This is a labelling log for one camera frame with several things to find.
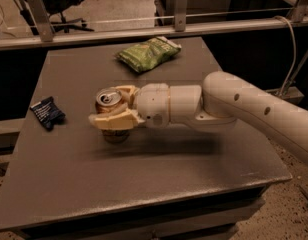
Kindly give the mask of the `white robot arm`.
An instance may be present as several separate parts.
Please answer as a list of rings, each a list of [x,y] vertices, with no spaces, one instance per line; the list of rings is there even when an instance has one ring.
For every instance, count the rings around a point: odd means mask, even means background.
[[[227,72],[212,72],[200,85],[105,88],[96,94],[95,107],[91,125],[110,132],[170,124],[217,132],[242,120],[308,166],[308,111]]]

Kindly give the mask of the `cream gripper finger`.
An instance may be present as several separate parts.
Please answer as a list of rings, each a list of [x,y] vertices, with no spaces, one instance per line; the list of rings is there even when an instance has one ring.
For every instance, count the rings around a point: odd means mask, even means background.
[[[88,119],[92,126],[101,130],[130,130],[145,122],[136,110],[129,108],[113,115],[91,114]]]
[[[121,85],[117,86],[116,89],[121,92],[123,100],[129,105],[133,104],[136,94],[139,91],[139,88],[134,85]]]

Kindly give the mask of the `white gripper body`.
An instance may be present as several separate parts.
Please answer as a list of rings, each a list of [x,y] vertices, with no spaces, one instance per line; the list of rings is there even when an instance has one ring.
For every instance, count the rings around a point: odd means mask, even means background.
[[[136,94],[134,108],[148,128],[164,128],[169,124],[170,88],[165,83],[143,86]]]

